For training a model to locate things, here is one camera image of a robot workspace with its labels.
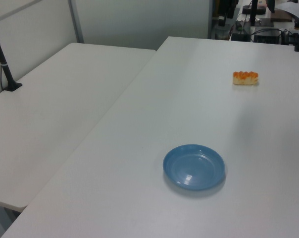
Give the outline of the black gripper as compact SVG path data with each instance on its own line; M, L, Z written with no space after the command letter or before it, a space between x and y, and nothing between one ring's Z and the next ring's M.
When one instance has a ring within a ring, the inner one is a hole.
M219 15L219 26L224 26L226 18L232 19L238 0L219 0L217 14Z

